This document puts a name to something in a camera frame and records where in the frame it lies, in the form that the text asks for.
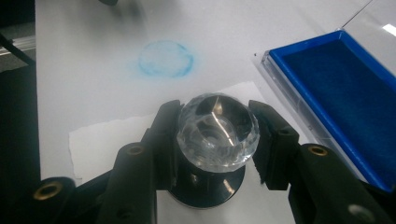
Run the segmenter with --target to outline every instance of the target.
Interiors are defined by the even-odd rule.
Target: blue ink ring
[[[173,41],[151,43],[139,55],[139,68],[151,77],[184,77],[192,69],[194,59],[182,45]]]

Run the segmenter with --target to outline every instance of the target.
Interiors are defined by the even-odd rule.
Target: white sheet of paper
[[[219,92],[237,98],[244,105],[249,100],[264,102],[253,82],[239,83]],[[154,118],[155,115],[147,115],[111,120],[71,132],[69,149],[75,176],[81,179],[81,184],[111,170],[119,149],[129,143],[139,142]]]

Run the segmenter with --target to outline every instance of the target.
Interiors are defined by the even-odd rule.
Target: black cable
[[[23,53],[20,49],[18,49],[13,44],[11,44],[2,34],[0,34],[0,46],[3,46],[10,53],[12,53],[13,55],[15,55],[17,58],[21,59],[25,63],[27,63],[29,65],[35,65],[35,61],[33,59],[31,59],[29,56],[27,56],[25,53]]]
[[[361,10],[359,10],[357,13],[355,13],[354,15],[353,15],[353,17],[351,18],[351,19],[349,19],[341,28],[342,29],[344,29],[344,27],[350,22],[350,21],[352,21],[353,19],[355,19],[355,17],[356,16],[358,16],[365,8],[367,8],[367,6],[369,6],[370,5],[370,3],[372,3],[374,0],[370,0],[366,5],[364,5],[364,7],[361,9]]]

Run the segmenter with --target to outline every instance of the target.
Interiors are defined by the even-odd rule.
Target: faceted glass ball
[[[226,173],[244,166],[256,151],[260,131],[249,108],[233,97],[208,93],[183,106],[177,142],[196,167]]]

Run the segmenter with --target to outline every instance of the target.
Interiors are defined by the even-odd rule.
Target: white table
[[[364,34],[367,18],[382,8],[374,1],[346,28],[375,57],[396,71],[396,47],[372,46]],[[188,100],[242,81],[254,81],[267,104],[298,130],[300,123],[279,102],[259,72],[268,49],[335,31],[367,0],[120,0],[108,7],[96,0],[37,0],[36,58],[42,178],[75,178],[68,134],[80,127],[113,119],[155,113],[169,100]],[[381,33],[379,38],[388,34]],[[147,77],[137,64],[144,47],[161,40],[183,45],[193,55],[184,77]],[[254,169],[247,176],[256,178]],[[292,223],[287,192],[247,185],[218,208],[197,211],[183,207],[167,193],[159,194],[159,223]]]

